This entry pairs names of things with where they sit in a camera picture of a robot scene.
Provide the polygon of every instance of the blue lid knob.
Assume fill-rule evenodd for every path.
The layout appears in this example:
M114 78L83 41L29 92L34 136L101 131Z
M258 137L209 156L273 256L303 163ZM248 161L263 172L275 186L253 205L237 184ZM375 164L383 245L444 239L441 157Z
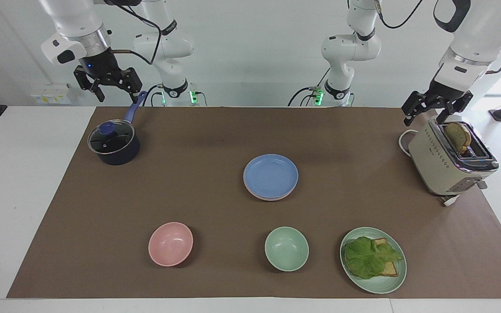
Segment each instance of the blue lid knob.
M113 122L105 122L98 127L98 132L104 136L111 135L114 131L115 124Z

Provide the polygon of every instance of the blue pot handle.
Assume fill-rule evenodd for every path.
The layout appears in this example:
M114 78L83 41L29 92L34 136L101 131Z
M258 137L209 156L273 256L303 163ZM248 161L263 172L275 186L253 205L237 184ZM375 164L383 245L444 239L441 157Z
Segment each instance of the blue pot handle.
M127 113L125 114L125 117L123 118L125 121L127 121L129 123L133 123L133 119L135 117L135 112L137 111L137 108L140 106L140 104L147 97L147 95L148 95L148 93L146 91L141 91L139 93L137 103L131 104L129 109L127 109Z

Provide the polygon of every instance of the green plate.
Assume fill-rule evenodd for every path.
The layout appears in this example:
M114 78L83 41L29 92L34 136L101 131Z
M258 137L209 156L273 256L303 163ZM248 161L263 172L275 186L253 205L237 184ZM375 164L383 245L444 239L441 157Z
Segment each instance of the green plate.
M370 239L384 237L387 239L388 244L390 244L392 248L394 248L397 252L401 253L401 255L403 256L403 260L398 260L397 262L394 262L395 268L397 270L397 277L377 276L365 280L353 275L349 271L343 256L344 247L347 243L353 242L360 236L366 236ZM340 246L340 260L341 260L341 265L344 267L345 273L349 276L351 281L354 282L355 285L359 286L360 288L370 293L379 293L379 294L391 293L392 291L395 291L401 286L403 281L405 281L405 276L407 275L407 262L405 261L405 254L403 254L403 250L401 249L399 244L397 244L397 242L387 233L384 233L382 232L382 230L377 230L376 228L372 227L355 228L354 230L348 232L344 236L344 240L342 240Z
M276 269L292 272L300 269L308 259L308 242L295 228L282 226L268 234L264 251Z

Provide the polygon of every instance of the pink bowl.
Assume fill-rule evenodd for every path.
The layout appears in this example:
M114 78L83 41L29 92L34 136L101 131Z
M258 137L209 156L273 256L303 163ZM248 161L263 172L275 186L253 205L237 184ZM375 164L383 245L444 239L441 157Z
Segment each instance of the pink bowl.
M159 226L148 242L148 253L154 263L175 266L185 261L193 249L193 233L182 223Z

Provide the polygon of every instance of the table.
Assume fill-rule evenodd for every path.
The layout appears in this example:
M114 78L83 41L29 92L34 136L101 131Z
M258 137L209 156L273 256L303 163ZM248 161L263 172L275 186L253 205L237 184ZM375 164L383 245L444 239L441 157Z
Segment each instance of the table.
M473 312L501 309L501 300L309 300L309 299L92 299L3 300L14 275L93 113L93 107L10 107L0 118L0 310L137 311L435 311L461 306ZM501 161L501 124L484 113L465 115ZM485 195L501 221L501 170L487 180Z

